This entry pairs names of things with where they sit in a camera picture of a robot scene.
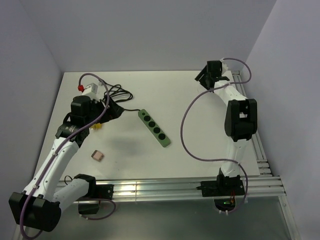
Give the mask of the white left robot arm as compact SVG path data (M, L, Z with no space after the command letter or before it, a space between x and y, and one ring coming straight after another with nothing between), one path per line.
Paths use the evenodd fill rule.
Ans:
M8 200L20 231L30 227L51 232L73 202L96 197L96 179L90 175L78 174L63 189L56 191L56 187L70 160L90 134L90 127L117 119L123 112L112 99L103 102L88 96L73 98L70 112L58 127L51 150L37 174L21 193L13 192Z

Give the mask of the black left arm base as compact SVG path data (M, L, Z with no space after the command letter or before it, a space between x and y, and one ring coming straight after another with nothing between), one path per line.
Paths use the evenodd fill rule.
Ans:
M114 192L113 184L98 184L92 194L83 196L78 201L78 213L81 218L86 220L103 220L110 217L116 210L116 203L112 200ZM111 212L105 216L92 217L90 215L96 215L102 207L102 202L110 203L113 206Z

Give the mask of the yellow plug adapter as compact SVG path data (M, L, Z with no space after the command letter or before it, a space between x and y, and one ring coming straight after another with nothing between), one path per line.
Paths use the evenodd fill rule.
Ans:
M103 127L102 123L95 123L90 127L90 129L91 130L100 130L102 127Z

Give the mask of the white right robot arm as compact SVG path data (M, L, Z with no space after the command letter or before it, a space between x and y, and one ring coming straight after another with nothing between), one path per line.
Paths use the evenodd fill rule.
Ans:
M195 77L206 90L212 90L226 105L224 132L228 136L227 157L219 169L216 189L222 195L229 194L240 184L240 163L249 140L258 129L258 104L253 98L240 93L233 77L226 76L225 59L210 60Z

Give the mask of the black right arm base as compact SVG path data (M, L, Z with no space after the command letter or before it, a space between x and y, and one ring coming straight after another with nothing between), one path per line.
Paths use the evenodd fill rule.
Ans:
M217 180L201 181L196 189L201 191L203 197L231 197L245 194L242 183L236 186L223 186Z

